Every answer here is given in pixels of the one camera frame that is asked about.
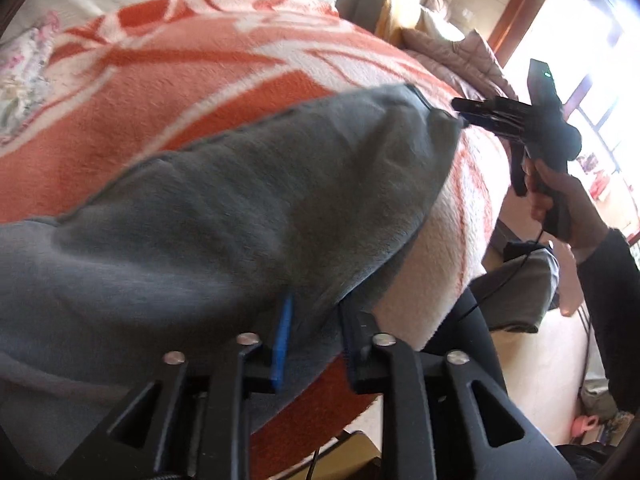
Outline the dark right sleeve forearm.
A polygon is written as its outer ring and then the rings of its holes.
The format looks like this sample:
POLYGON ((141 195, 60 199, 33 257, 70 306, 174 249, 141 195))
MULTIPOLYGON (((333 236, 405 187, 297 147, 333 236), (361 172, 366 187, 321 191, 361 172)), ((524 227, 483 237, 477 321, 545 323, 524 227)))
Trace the dark right sleeve forearm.
POLYGON ((639 409, 639 269, 626 238, 610 229, 577 265, 594 336, 617 407, 639 409))

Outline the person's right hand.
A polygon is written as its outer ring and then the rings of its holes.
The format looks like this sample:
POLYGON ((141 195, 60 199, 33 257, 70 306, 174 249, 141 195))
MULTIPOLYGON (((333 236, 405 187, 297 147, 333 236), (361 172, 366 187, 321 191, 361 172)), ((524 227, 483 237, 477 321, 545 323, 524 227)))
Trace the person's right hand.
POLYGON ((608 226, 582 182, 570 174, 554 171, 542 159, 526 159, 525 174, 530 215, 535 221, 544 223, 556 198, 566 207, 568 233, 558 236, 558 240, 572 249, 590 249, 605 239, 608 226))

